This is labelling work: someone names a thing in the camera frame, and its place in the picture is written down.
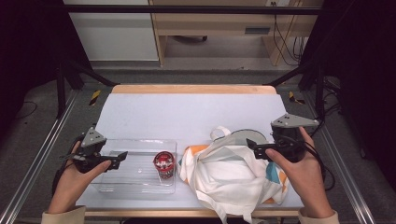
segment transparent plastic container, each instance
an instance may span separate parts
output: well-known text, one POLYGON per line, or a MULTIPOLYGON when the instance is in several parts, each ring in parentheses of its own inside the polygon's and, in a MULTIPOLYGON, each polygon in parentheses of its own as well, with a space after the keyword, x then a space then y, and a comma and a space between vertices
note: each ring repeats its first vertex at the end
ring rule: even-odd
POLYGON ((175 192, 176 165, 173 175, 160 178, 153 163, 161 151, 168 151, 177 162, 177 143, 173 140, 107 139, 101 150, 103 156, 117 156, 128 151, 118 170, 109 170, 97 176, 91 185, 103 193, 134 194, 175 192))

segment white wall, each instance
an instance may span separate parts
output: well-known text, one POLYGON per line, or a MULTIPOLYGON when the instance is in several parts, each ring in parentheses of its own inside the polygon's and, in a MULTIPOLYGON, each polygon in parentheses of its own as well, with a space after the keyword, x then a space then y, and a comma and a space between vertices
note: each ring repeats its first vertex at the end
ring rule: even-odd
MULTIPOLYGON (((148 5, 147 0, 64 0, 65 4, 148 5)), ((148 13, 70 13, 90 61, 158 61, 148 13)))

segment cloth bag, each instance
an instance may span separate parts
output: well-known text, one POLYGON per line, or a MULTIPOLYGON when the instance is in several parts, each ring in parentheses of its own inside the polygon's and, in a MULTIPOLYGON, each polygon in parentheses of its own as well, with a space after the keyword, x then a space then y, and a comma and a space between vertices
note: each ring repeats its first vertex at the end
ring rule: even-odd
POLYGON ((289 185, 285 173, 273 162, 256 160, 247 146, 247 138, 257 144, 268 143, 261 133, 231 133, 218 127, 210 136, 213 141, 209 146, 187 147, 177 164, 180 178, 190 185, 202 206, 216 211, 223 224, 227 214, 253 223, 251 213, 256 206, 284 201, 289 185))

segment red can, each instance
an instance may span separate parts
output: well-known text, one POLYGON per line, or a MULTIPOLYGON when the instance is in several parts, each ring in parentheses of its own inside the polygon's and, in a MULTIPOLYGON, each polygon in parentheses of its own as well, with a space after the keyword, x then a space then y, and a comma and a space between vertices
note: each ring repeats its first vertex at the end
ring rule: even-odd
POLYGON ((175 157, 168 151, 159 152, 153 161, 155 168, 158 170, 160 178, 167 179, 173 176, 175 169, 175 157))

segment sleeve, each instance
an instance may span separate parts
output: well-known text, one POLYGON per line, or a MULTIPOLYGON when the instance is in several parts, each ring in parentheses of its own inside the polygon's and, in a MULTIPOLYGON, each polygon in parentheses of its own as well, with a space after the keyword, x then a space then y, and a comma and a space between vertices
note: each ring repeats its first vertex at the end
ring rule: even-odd
POLYGON ((41 224, 83 224, 85 206, 77 206, 75 210, 61 214, 43 213, 41 224))
POLYGON ((340 223, 338 220, 338 213, 334 211, 334 215, 326 218, 312 218, 312 217, 304 217, 301 214, 301 210, 298 212, 298 219, 301 224, 338 224, 340 223))

